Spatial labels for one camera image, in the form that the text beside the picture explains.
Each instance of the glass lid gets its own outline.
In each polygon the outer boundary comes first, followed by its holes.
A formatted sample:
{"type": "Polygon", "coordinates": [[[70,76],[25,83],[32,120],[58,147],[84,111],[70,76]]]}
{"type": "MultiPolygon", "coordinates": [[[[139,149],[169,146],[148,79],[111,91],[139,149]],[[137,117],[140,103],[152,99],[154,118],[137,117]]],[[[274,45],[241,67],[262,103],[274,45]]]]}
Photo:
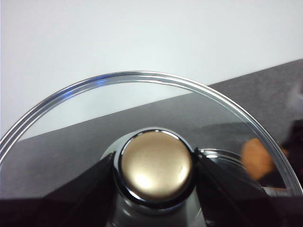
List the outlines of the glass lid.
{"type": "MultiPolygon", "coordinates": [[[[115,182],[108,226],[127,226],[126,219],[134,225],[134,212],[136,220],[156,225],[166,217],[157,219],[156,210],[167,215],[182,201],[190,204],[186,221],[177,213],[168,219],[197,226],[203,209],[192,193],[197,187],[194,154],[268,196],[302,195],[287,154],[232,100],[182,77],[130,71],[66,87],[18,120],[1,139],[0,200],[47,197],[112,155],[114,173],[99,173],[115,182]],[[185,168],[177,183],[179,163],[185,168]]],[[[81,185],[76,186],[79,194],[81,185]]],[[[79,194],[58,198],[73,201],[79,194]]]]}

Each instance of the round knob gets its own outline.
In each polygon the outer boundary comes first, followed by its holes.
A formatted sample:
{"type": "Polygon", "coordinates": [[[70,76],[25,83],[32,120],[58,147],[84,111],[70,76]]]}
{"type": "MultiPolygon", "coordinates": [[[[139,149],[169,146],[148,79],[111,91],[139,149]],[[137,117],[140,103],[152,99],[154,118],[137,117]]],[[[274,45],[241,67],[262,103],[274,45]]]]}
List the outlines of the round knob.
{"type": "Polygon", "coordinates": [[[187,146],[167,131],[139,133],[125,145],[122,175],[131,194],[146,201],[166,201],[187,186],[192,160],[187,146]]]}

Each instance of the orange object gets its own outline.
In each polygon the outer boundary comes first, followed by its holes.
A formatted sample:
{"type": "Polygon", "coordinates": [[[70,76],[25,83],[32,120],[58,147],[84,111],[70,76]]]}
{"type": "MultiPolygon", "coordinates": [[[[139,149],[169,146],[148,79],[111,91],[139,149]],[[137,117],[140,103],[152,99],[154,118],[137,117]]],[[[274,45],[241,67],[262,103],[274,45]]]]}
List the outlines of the orange object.
{"type": "MultiPolygon", "coordinates": [[[[282,151],[288,156],[287,150],[282,149],[282,151]]],[[[243,145],[241,161],[248,174],[255,180],[259,180],[276,168],[270,154],[257,138],[243,145]]]]}

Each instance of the transparent glass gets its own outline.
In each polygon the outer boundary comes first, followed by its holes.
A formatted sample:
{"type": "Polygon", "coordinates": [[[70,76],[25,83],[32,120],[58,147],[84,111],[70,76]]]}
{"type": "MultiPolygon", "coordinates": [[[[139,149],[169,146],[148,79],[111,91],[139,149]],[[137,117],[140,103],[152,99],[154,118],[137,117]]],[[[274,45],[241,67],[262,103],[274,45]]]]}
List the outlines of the transparent glass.
{"type": "MultiPolygon", "coordinates": [[[[43,197],[97,163],[118,138],[148,127],[172,130],[193,149],[240,156],[258,139],[279,171],[279,190],[302,195],[279,146],[233,101],[181,77],[120,72],[53,94],[8,131],[1,140],[0,197],[43,197]]],[[[262,184],[275,187],[270,180],[262,184]]]]}

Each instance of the white wall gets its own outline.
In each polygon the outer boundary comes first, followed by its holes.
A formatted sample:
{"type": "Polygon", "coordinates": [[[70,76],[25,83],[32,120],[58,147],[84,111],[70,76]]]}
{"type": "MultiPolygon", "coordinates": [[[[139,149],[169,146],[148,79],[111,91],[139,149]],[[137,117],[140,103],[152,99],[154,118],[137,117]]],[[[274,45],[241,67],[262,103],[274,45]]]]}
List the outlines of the white wall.
{"type": "Polygon", "coordinates": [[[2,0],[1,136],[95,75],[152,70],[212,84],[303,58],[302,12],[301,0],[2,0]]]}

